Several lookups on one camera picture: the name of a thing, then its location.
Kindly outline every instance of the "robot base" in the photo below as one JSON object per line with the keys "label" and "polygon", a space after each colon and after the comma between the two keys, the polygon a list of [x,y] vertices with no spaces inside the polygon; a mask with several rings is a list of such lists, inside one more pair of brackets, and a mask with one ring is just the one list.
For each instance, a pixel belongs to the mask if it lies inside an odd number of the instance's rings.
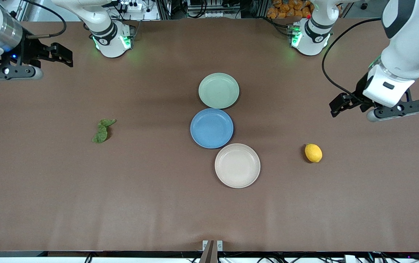
{"label": "robot base", "polygon": [[290,40],[290,45],[304,55],[314,56],[319,54],[328,44],[328,38],[330,38],[330,35],[325,37],[319,43],[313,42],[313,40],[305,33],[305,23],[307,21],[307,18],[302,18],[300,21],[293,24],[294,26],[298,26],[300,31],[298,35]]}
{"label": "robot base", "polygon": [[93,38],[96,48],[108,58],[120,57],[133,47],[135,28],[119,21],[114,21],[114,23],[117,25],[118,33],[108,45],[101,45]]}

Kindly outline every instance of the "silver cylinder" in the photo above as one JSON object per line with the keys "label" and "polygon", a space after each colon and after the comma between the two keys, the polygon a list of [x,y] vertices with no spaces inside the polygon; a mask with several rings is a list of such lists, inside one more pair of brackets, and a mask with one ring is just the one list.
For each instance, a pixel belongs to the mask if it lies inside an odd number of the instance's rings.
{"label": "silver cylinder", "polygon": [[23,27],[7,12],[4,12],[4,10],[1,10],[1,12],[4,16],[4,22],[0,29],[0,48],[8,52],[20,43],[23,36]]}

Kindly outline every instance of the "green plate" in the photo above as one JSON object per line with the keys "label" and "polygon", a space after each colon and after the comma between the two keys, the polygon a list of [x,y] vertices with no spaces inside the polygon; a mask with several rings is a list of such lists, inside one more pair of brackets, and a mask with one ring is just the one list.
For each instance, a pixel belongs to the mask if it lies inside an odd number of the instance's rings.
{"label": "green plate", "polygon": [[201,81],[198,94],[208,107],[227,108],[236,102],[239,86],[228,74],[213,73]]}

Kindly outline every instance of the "green led light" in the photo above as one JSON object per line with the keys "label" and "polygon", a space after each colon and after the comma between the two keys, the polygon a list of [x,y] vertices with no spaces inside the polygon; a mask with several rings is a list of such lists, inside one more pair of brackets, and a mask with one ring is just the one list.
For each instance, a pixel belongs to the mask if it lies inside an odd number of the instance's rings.
{"label": "green led light", "polygon": [[370,65],[368,66],[368,68],[371,68],[373,65],[375,65],[375,63],[381,58],[381,55],[379,55],[372,63],[370,63]]}
{"label": "green led light", "polygon": [[325,39],[325,44],[323,45],[323,47],[325,47],[326,45],[328,45],[328,39],[330,38],[331,34],[328,34],[328,36]]}
{"label": "green led light", "polygon": [[302,38],[302,32],[299,32],[295,37],[292,38],[292,46],[297,47]]}
{"label": "green led light", "polygon": [[96,49],[99,50],[99,46],[97,45],[96,39],[93,37],[93,41],[96,44]]}
{"label": "green led light", "polygon": [[131,48],[130,41],[128,40],[128,37],[121,37],[120,39],[123,43],[124,48],[126,48],[126,49]]}

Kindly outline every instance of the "plate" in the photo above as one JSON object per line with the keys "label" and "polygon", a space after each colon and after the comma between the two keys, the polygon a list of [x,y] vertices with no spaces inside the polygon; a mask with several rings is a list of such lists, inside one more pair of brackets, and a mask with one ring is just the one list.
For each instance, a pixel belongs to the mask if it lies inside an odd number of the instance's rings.
{"label": "plate", "polygon": [[245,144],[234,143],[219,151],[214,167],[218,178],[225,185],[244,188],[258,178],[261,163],[252,148]]}
{"label": "plate", "polygon": [[193,117],[190,133],[201,147],[216,149],[229,142],[234,133],[234,124],[226,112],[207,108]]}
{"label": "plate", "polygon": [[224,73],[214,73],[204,78],[198,88],[201,101],[211,108],[227,108],[239,96],[237,81]]}

